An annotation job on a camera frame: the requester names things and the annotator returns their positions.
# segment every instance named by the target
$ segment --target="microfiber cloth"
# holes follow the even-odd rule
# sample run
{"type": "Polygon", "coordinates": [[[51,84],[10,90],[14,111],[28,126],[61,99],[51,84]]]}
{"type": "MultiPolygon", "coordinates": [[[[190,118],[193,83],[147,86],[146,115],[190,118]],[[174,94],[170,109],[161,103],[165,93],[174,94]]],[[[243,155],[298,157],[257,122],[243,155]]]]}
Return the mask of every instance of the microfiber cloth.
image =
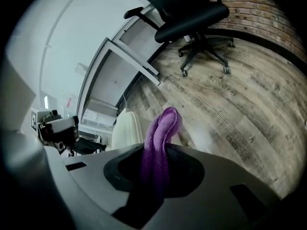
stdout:
{"type": "Polygon", "coordinates": [[[141,182],[152,184],[158,199],[164,199],[169,186],[165,144],[182,127],[182,118],[176,108],[168,107],[151,122],[144,143],[141,161],[141,182]]]}

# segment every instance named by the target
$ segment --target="wooden floor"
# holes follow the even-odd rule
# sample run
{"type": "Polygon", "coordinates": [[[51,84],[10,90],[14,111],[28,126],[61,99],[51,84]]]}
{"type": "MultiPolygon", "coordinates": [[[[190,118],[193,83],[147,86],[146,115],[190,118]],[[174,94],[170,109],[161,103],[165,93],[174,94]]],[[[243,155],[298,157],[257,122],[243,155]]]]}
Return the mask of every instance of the wooden floor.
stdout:
{"type": "Polygon", "coordinates": [[[185,43],[175,42],[160,54],[153,66],[161,84],[141,77],[127,95],[128,108],[153,119],[175,107],[183,118],[179,136],[185,146],[238,163],[285,197],[305,164],[305,76],[270,50],[236,40],[236,48],[219,48],[231,75],[200,53],[183,78],[179,66],[187,54],[179,58],[177,50],[185,43]]]}

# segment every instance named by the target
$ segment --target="office chair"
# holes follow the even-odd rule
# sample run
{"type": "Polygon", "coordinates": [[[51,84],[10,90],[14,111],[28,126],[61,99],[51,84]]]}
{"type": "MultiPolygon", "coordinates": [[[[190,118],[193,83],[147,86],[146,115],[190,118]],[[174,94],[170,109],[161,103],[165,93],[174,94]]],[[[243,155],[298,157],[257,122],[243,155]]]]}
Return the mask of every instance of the office chair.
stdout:
{"type": "Polygon", "coordinates": [[[217,57],[224,65],[224,73],[230,74],[227,59],[217,54],[213,46],[228,42],[235,47],[232,37],[206,38],[206,28],[229,15],[229,9],[222,4],[221,0],[210,2],[209,0],[148,0],[160,13],[165,24],[158,27],[153,21],[141,13],[143,7],[127,11],[124,18],[138,16],[144,22],[157,30],[155,40],[158,43],[174,42],[186,35],[194,37],[194,42],[185,45],[178,50],[179,57],[183,57],[183,51],[191,49],[188,57],[180,67],[182,76],[186,77],[186,65],[196,56],[198,52],[207,50],[217,57]]]}

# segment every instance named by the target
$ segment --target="brick wall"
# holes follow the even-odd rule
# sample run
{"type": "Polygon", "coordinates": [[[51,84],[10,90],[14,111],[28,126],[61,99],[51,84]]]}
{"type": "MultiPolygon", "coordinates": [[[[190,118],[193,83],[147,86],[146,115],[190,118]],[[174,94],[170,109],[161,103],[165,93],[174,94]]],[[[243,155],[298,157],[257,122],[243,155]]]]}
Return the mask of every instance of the brick wall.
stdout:
{"type": "Polygon", "coordinates": [[[305,62],[304,47],[295,29],[272,0],[222,0],[229,8],[228,18],[212,28],[249,32],[280,44],[305,62]]]}

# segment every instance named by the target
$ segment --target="chair base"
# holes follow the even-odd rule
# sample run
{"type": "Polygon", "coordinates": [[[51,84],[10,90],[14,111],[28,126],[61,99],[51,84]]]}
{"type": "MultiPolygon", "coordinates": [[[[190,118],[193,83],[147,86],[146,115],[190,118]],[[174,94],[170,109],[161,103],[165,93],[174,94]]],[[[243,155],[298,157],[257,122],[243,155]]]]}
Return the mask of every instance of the chair base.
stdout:
{"type": "Polygon", "coordinates": [[[183,46],[178,50],[179,57],[183,57],[183,51],[187,49],[191,49],[186,60],[183,62],[182,66],[180,67],[182,76],[186,77],[188,75],[185,67],[191,62],[191,60],[197,55],[197,53],[207,50],[210,54],[217,57],[224,66],[224,73],[230,74],[230,67],[228,65],[228,61],[223,56],[219,55],[213,49],[213,46],[224,44],[226,42],[229,43],[230,47],[235,47],[234,38],[233,37],[210,37],[206,38],[204,35],[197,33],[194,35],[195,41],[188,45],[183,46]]]}

